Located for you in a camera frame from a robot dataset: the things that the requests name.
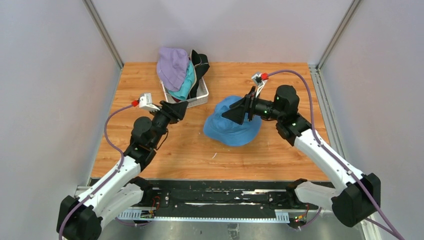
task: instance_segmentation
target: red connector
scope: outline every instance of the red connector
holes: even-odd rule
[[[260,75],[260,79],[262,80],[268,80],[268,73],[264,72]]]
[[[133,107],[137,107],[139,105],[139,101],[138,100],[134,100],[134,101],[131,102],[131,105]]]

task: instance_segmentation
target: teal cloth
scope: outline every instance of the teal cloth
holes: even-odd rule
[[[187,67],[187,72],[185,74],[184,82],[181,85],[181,88],[178,91],[170,91],[169,94],[179,100],[187,100],[190,90],[192,89],[193,84],[195,83],[195,67],[190,61]]]

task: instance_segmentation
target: basket of hats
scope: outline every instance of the basket of hats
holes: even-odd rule
[[[208,102],[208,88],[203,76],[209,69],[208,57],[191,50],[161,47],[156,71],[165,99],[169,103],[187,101],[188,107]]]

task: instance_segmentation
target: wooden table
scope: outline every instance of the wooden table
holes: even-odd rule
[[[183,121],[169,125],[168,139],[140,176],[157,179],[291,181],[306,178],[327,181],[328,178],[307,156],[279,136],[274,121],[264,121],[256,138],[240,147],[226,146],[203,133],[205,120],[214,112],[217,103],[230,95],[244,96],[253,86],[251,76],[254,73],[271,73],[281,69],[297,71],[307,80],[313,91],[315,126],[328,142],[306,63],[215,62],[211,63],[204,76],[209,90],[208,103],[188,108]],[[305,86],[293,74],[272,76],[262,90],[261,98],[274,99],[276,88],[284,84],[295,87],[300,97],[299,112],[310,120]],[[111,112],[129,105],[141,93],[151,93],[156,104],[165,99],[154,62],[125,64]],[[152,117],[145,110],[134,107],[118,113],[110,120],[107,128],[109,138],[122,150],[128,146],[133,123],[140,116]],[[102,177],[119,157],[119,153],[103,137],[91,176]]]

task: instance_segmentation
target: hat brim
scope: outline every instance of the hat brim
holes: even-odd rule
[[[212,127],[212,118],[215,114],[210,115],[203,126],[203,133],[211,139],[217,140],[230,147],[240,147],[250,143],[259,133],[261,122],[256,124],[258,127],[248,127],[243,131],[233,133],[222,133]],[[252,121],[261,121],[261,119],[253,118]]]

